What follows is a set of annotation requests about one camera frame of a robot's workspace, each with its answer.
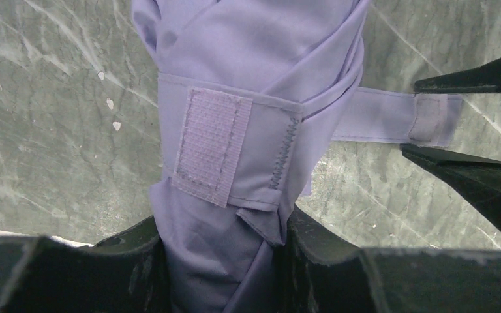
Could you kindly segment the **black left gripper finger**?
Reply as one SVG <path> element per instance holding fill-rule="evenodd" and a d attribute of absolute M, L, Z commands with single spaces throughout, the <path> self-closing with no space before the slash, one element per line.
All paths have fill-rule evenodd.
<path fill-rule="evenodd" d="M 445 182 L 501 232 L 501 161 L 401 145 L 402 156 Z"/>
<path fill-rule="evenodd" d="M 0 236 L 0 312 L 167 312 L 164 248 L 153 218 L 94 246 Z"/>
<path fill-rule="evenodd" d="M 282 312 L 501 312 L 501 251 L 359 248 L 295 209 Z"/>

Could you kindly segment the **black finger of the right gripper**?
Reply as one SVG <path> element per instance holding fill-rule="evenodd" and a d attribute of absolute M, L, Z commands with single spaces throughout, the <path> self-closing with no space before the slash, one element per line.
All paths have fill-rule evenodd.
<path fill-rule="evenodd" d="M 501 93 L 501 58 L 463 70 L 414 83 L 416 93 Z"/>

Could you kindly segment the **lilac and black folding umbrella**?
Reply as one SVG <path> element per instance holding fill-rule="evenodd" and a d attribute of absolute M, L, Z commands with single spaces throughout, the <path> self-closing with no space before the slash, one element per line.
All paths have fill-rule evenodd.
<path fill-rule="evenodd" d="M 274 312 L 274 250 L 333 140 L 449 145 L 457 95 L 363 88 L 367 1 L 133 1 L 174 312 Z"/>

